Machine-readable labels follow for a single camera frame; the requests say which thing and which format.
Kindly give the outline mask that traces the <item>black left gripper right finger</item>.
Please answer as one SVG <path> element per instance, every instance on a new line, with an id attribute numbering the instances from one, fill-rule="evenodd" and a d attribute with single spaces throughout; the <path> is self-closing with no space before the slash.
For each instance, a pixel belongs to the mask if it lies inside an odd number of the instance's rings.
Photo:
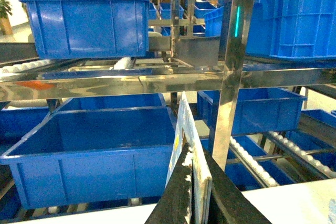
<path id="1" fill-rule="evenodd" d="M 270 223 L 229 179 L 207 150 L 203 150 L 212 175 L 208 223 Z"/>

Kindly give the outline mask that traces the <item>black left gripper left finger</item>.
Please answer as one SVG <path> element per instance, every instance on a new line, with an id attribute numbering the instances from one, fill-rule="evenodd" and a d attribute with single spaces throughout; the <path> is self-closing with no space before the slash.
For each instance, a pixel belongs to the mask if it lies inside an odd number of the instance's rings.
<path id="1" fill-rule="evenodd" d="M 165 191 L 146 223 L 190 223 L 192 204 L 193 152 L 186 143 Z"/>

